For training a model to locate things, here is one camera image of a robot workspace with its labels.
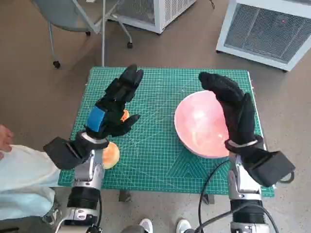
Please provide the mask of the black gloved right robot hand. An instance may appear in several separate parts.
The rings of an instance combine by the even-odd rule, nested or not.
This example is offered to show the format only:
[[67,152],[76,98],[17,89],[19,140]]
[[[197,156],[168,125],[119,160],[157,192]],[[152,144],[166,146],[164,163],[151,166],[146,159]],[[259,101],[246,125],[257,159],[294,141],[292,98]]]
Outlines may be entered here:
[[256,140],[255,108],[249,93],[244,93],[238,84],[226,76],[201,72],[199,81],[205,90],[215,94],[220,103],[229,140],[244,145]]

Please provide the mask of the person's hand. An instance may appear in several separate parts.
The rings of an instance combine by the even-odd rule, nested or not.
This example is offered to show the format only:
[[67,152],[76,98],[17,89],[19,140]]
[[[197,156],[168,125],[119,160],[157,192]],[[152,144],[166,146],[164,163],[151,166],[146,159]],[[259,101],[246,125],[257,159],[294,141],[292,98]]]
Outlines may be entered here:
[[14,134],[4,125],[0,125],[0,159],[3,159],[5,152],[12,150]]

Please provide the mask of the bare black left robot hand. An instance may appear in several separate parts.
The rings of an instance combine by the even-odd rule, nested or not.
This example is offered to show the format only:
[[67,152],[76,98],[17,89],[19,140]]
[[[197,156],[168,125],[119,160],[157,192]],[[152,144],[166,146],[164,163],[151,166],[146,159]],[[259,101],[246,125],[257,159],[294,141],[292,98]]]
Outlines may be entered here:
[[115,78],[106,88],[105,95],[92,108],[86,122],[86,133],[96,139],[117,137],[128,133],[139,120],[140,115],[132,115],[126,120],[125,105],[135,96],[143,78],[143,70],[137,65],[128,66],[120,77]]

